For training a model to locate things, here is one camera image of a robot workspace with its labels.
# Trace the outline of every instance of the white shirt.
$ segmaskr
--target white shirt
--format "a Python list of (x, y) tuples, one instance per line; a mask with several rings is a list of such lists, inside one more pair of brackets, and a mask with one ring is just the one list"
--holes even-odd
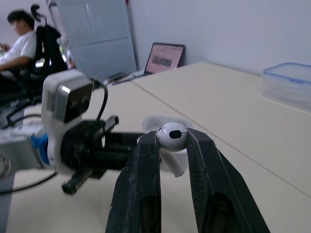
[(28, 32), (20, 36), (14, 43), (13, 47), (0, 58), (0, 65), (10, 62), (21, 56), (35, 58), (37, 39), (35, 31)]

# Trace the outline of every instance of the transparent food container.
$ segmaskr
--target transparent food container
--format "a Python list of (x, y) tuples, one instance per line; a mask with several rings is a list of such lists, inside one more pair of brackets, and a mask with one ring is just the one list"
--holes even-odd
[(311, 66), (283, 63), (262, 76), (263, 96), (311, 112)]

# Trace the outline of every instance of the table surface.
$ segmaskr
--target table surface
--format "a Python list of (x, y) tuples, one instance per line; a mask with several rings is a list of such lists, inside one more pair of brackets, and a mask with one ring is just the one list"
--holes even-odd
[(203, 62), (133, 82), (311, 196), (311, 113), (262, 97), (260, 76)]
[[(94, 118), (97, 115), (102, 98), (101, 90), (93, 94), (84, 118)], [(26, 112), (38, 113), (40, 108), (36, 106)], [(115, 130), (141, 131), (143, 119), (152, 114), (184, 117), (133, 83), (109, 87), (104, 118), (110, 115), (120, 117), (120, 124)], [(243, 175), (272, 233), (310, 232), (309, 197), (198, 124), (192, 123), (195, 129), (207, 133), (215, 141), (219, 150)], [(47, 173), (36, 170), (19, 172), (14, 185), (25, 185), (41, 179)], [(62, 193), (61, 184), (68, 179), (66, 176), (58, 176), (38, 188), (13, 195), (7, 233), (104, 232), (118, 174), (110, 171), (100, 181), (87, 181), (73, 197)], [(188, 170), (180, 178), (162, 172), (161, 190), (162, 232), (197, 232)]]

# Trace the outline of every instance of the pegboard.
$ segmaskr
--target pegboard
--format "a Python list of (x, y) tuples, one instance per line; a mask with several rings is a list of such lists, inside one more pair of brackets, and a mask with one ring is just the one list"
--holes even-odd
[(130, 35), (124, 0), (57, 0), (68, 38), (75, 44)]
[(56, 0), (73, 60), (88, 77), (101, 80), (136, 71), (124, 0)]
[(127, 39), (110, 41), (101, 44), (79, 46), (73, 56), (79, 70), (87, 77), (104, 80), (118, 72), (130, 73), (136, 70), (132, 42)]

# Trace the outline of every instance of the person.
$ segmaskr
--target person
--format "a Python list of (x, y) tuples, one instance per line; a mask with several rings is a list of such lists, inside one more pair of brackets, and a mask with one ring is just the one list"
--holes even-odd
[(30, 14), (23, 10), (15, 10), (11, 12), (7, 17), (7, 20), (13, 25), (19, 38), (12, 47), (8, 44), (0, 44), (1, 48), (6, 51), (6, 53), (0, 58), (0, 72), (28, 65), (35, 58), (35, 20)]

